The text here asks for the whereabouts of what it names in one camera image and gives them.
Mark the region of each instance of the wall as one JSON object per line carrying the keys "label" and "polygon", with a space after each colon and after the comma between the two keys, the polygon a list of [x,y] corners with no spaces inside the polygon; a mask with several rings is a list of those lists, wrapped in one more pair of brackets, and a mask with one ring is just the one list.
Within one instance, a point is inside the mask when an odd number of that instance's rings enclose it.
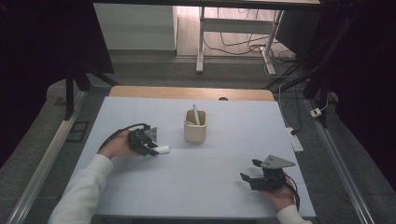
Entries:
{"label": "wall", "polygon": [[94,8],[108,49],[176,49],[176,7],[94,4]]}

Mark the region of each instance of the hand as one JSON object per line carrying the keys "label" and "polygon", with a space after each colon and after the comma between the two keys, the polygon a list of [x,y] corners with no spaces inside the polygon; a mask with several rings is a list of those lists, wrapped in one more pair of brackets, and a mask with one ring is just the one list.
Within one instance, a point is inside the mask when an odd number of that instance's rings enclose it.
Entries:
{"label": "hand", "polygon": [[[290,183],[290,179],[286,176],[286,182],[292,186]],[[280,211],[285,207],[294,204],[294,195],[293,193],[283,186],[281,189],[277,191],[264,191],[260,190],[262,194],[267,196],[267,198],[274,205],[276,211]]]}
{"label": "hand", "polygon": [[115,138],[113,138],[110,142],[108,142],[104,147],[102,147],[98,154],[102,154],[109,159],[112,159],[115,156],[129,156],[129,155],[136,155],[140,156],[140,154],[134,152],[129,148],[128,145],[128,132],[123,131]]}

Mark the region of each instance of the pen holder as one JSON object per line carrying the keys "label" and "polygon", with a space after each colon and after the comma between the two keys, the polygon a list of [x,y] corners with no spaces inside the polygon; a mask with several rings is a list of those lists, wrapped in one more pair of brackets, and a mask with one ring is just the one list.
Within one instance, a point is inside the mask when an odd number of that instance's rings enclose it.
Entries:
{"label": "pen holder", "polygon": [[202,143],[205,141],[207,114],[198,110],[200,125],[195,124],[194,110],[188,110],[184,118],[184,139],[188,142]]}

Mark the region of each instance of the gray floor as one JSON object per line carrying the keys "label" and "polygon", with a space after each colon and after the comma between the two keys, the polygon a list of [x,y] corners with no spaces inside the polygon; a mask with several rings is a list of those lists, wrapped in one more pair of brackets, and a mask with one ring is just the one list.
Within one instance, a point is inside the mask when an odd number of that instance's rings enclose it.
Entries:
{"label": "gray floor", "polygon": [[[263,72],[261,60],[205,59],[205,71],[198,76],[194,70],[194,59],[168,55],[125,55],[117,52],[113,52],[111,57],[116,71],[116,75],[111,77],[123,85],[261,89],[271,81],[271,78]],[[276,69],[281,72],[286,69],[286,65],[278,65]],[[90,77],[90,79],[95,87],[88,93],[77,119],[79,125],[87,124],[87,132],[68,135],[68,141],[54,163],[25,223],[47,222],[50,212],[61,197],[73,172],[100,105],[110,90],[101,80],[95,77]],[[314,223],[360,223],[314,122],[305,108],[304,99],[301,97],[303,88],[304,84],[296,88],[297,97],[294,89],[283,92],[281,103],[289,126],[302,129],[297,135],[304,147],[304,153],[298,154],[297,158],[318,215],[312,221]],[[396,223],[395,192],[364,148],[337,118],[334,112],[335,102],[332,98],[330,99],[327,117],[329,130],[364,199],[369,204],[376,223]],[[63,118],[64,83],[60,82],[49,88],[48,100],[40,115],[22,139],[15,153],[0,170],[0,223],[6,222]],[[134,223],[160,222],[187,223],[184,220],[134,219]],[[196,220],[193,223],[208,222],[208,220]],[[94,217],[92,223],[131,223],[131,220]],[[210,221],[210,223],[252,223],[252,221],[218,220]]]}

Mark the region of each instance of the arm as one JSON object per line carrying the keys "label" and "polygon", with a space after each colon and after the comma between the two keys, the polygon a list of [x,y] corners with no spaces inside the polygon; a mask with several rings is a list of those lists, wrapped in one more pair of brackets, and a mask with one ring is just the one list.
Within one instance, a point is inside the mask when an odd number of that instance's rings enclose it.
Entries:
{"label": "arm", "polygon": [[127,132],[120,133],[94,155],[90,164],[77,172],[53,210],[49,223],[90,223],[96,205],[113,169],[114,156],[134,154],[126,142]]}
{"label": "arm", "polygon": [[262,194],[272,202],[276,211],[277,219],[281,224],[312,224],[310,221],[305,221],[297,211],[297,206],[294,204],[294,195],[286,187],[272,192],[261,191]]}

